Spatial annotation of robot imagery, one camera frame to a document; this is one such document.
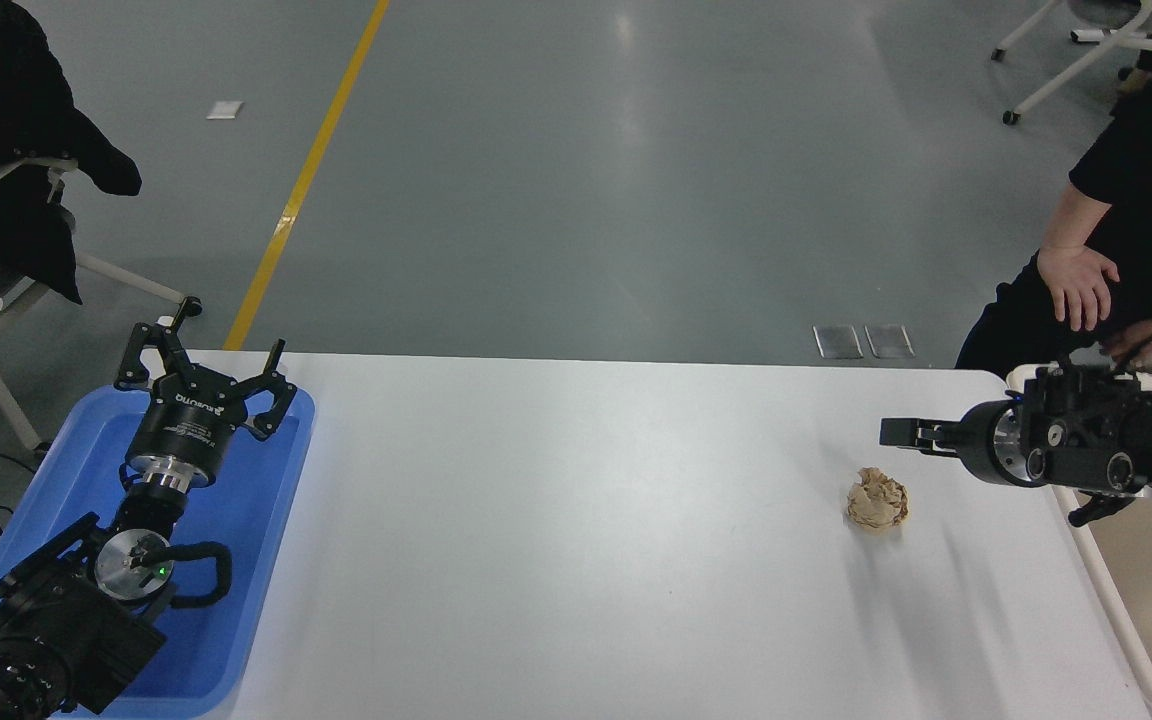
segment black jacket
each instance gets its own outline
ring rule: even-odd
[[[73,158],[100,190],[141,191],[136,162],[111,145],[74,108],[73,92],[37,20],[0,0],[0,165],[22,156]],[[43,168],[16,169],[0,181],[0,263],[81,302],[74,249],[59,205],[50,205]]]

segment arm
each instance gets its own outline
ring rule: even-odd
[[[1117,265],[1087,247],[1087,237],[1108,210],[1106,202],[1087,197],[1074,183],[1066,184],[1038,249],[1038,273],[1052,293],[1056,320],[1068,318],[1075,332],[1092,331],[1097,320],[1111,314],[1111,288],[1105,279],[1119,282]]]

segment robotic arm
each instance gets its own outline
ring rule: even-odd
[[[278,372],[283,341],[245,381],[197,365],[180,346],[188,302],[169,325],[138,324],[114,386],[147,389],[145,418],[123,463],[126,495],[108,528],[89,511],[0,579],[0,720],[38,720],[78,705],[101,712],[164,645],[154,621],[168,607],[218,602],[229,592],[232,559],[221,543],[173,546],[188,492],[215,482],[238,427],[256,439],[276,432],[296,387]],[[152,386],[141,351],[156,348],[164,374]],[[249,397],[274,404],[248,415]],[[180,596],[179,562],[215,560],[215,588]]]
[[[1077,488],[1091,501],[1070,511],[1074,526],[1106,518],[1152,488],[1152,392],[1134,374],[1066,357],[1009,395],[961,420],[884,418],[879,444],[957,457],[986,483]]]

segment blue tray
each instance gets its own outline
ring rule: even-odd
[[[265,397],[265,407],[259,406]],[[270,409],[253,397],[252,414]],[[123,500],[118,469],[147,407],[147,393],[106,387],[74,407],[0,539],[0,578],[86,511],[113,520]],[[240,429],[214,486],[194,488],[172,536],[176,544],[222,541],[234,555],[233,589],[200,611],[166,611],[154,627],[168,641],[101,717],[197,717],[238,682],[274,571],[279,543],[314,427],[314,401],[302,389],[282,427],[265,442]],[[211,562],[179,564],[182,594],[215,584]],[[91,717],[79,708],[78,717]]]

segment chair wheel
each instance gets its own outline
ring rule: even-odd
[[[185,318],[197,318],[198,314],[202,314],[202,301],[192,295],[185,296],[180,306],[184,310]]]

